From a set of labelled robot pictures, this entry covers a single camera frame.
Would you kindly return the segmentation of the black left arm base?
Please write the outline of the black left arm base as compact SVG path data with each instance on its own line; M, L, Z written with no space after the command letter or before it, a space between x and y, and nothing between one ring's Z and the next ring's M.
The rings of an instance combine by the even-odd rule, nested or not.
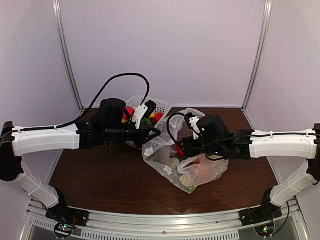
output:
M42 208L46 210L45 216L55 220L56 225L53 233L58 239L66 239L70 237L77 227L86 227L89 212L87 210L69 207L63 193L55 188L58 196L58 204L52 208L47 208L42 203Z

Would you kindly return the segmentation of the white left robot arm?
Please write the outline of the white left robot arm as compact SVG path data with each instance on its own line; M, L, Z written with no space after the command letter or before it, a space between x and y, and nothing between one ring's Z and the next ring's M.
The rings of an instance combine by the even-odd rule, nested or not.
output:
M63 194L32 175L23 166L22 156L52 150L87 150L113 141L133 142L140 149L161 134L143 122L156 107L149 100L130 114L123 100L109 98L101 102L98 112L89 120L80 117L63 125L27 128L8 121L0 135L0 179L15 183L42 202L61 222L67 222L72 218L72 211Z

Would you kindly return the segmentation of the pink fruit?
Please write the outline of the pink fruit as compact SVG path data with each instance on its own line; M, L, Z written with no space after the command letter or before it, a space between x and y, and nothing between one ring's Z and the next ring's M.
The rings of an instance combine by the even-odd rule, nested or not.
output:
M183 145L184 145L184 143L182 140L179 141L178 144L175 145L176 152L181 157L185 157L185 153L184 153L183 149L181 148Z

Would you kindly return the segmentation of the clear printed plastic bag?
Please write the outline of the clear printed plastic bag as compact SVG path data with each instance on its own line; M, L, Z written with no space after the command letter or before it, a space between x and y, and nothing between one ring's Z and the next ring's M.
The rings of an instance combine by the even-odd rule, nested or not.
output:
M168 134L167 120L168 118L165 117L159 122L158 129L161 130L161 135L143 146L143 160L175 187L188 194L191 194L200 185L220 179L228 170L229 161L219 160L217 156L213 155L211 157L214 161L211 161L205 154L194 157L179 156L176 144ZM213 162L213 175L204 177L195 175L192 162L198 158Z

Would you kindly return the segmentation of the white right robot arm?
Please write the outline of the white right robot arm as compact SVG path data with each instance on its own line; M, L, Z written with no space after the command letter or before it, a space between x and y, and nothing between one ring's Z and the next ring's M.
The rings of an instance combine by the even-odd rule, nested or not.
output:
M320 181L320 125L293 132L238 130L230 133L219 115L184 117L192 137L178 146L186 157L206 155L209 160L251 160L263 157L299 157L305 162L283 183L266 191L256 210L259 220L268 220L283 206L311 185Z

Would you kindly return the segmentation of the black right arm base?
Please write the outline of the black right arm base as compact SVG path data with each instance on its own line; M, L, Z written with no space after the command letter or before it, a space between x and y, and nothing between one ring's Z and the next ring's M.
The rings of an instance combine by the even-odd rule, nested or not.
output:
M270 188L264 193L260 206L239 211L242 226L254 225L255 233L262 238L271 237L275 233L274 220L283 215L281 208L271 203L271 191Z

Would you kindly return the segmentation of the orange fruit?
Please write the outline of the orange fruit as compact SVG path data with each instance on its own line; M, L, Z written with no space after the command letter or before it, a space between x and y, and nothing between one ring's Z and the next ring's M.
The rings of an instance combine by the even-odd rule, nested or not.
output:
M194 173L197 177L208 177L214 173L213 162L203 158L197 158L192 162Z

